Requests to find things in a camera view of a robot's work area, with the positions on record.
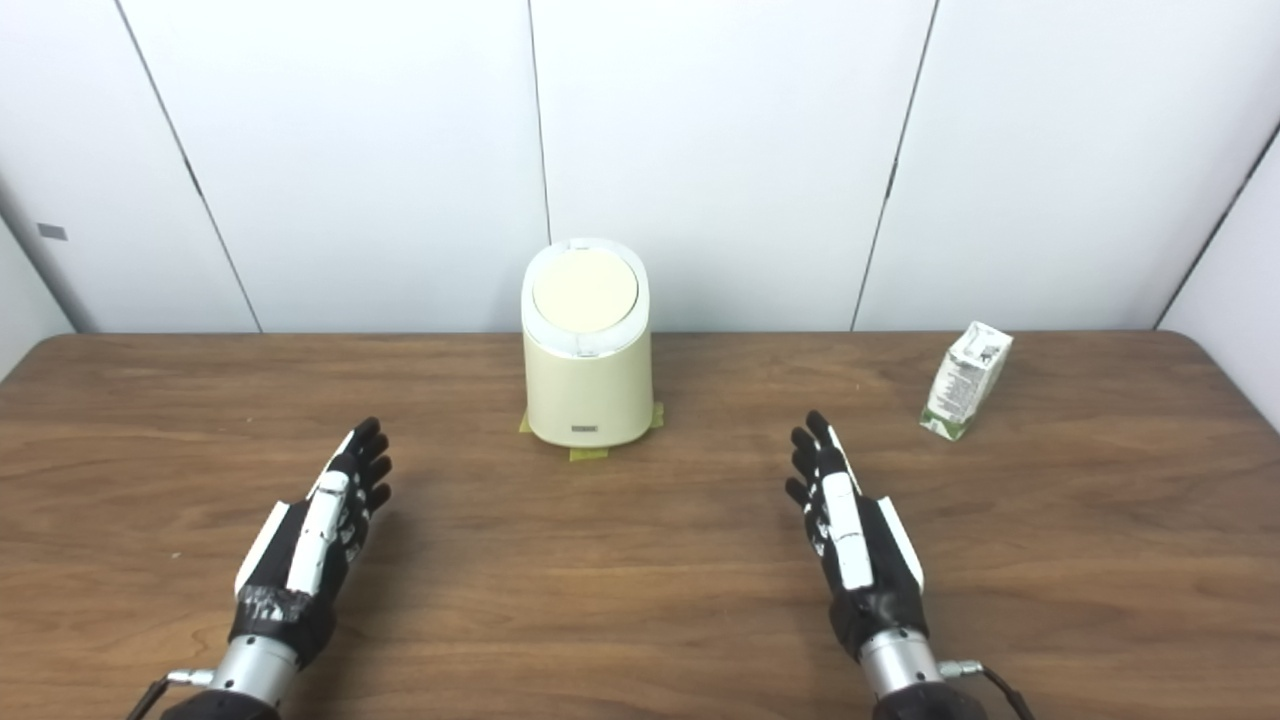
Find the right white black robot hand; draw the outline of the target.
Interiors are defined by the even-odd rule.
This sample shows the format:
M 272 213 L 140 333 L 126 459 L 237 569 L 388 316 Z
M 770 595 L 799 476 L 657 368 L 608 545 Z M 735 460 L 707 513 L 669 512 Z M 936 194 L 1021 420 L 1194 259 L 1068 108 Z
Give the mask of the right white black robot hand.
M 828 585 L 836 641 L 858 659 L 886 632 L 928 637 L 923 570 L 890 497 L 861 491 L 835 427 L 817 410 L 790 439 L 795 474 L 785 491 Z

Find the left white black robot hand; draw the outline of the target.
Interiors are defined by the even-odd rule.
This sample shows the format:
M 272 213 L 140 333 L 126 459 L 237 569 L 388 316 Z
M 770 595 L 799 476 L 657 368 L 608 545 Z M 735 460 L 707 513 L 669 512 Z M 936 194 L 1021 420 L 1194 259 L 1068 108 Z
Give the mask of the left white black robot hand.
M 260 637 L 307 667 L 337 629 L 337 597 L 390 498 L 389 439 L 375 416 L 353 427 L 301 500 L 271 509 L 236 577 L 229 641 Z

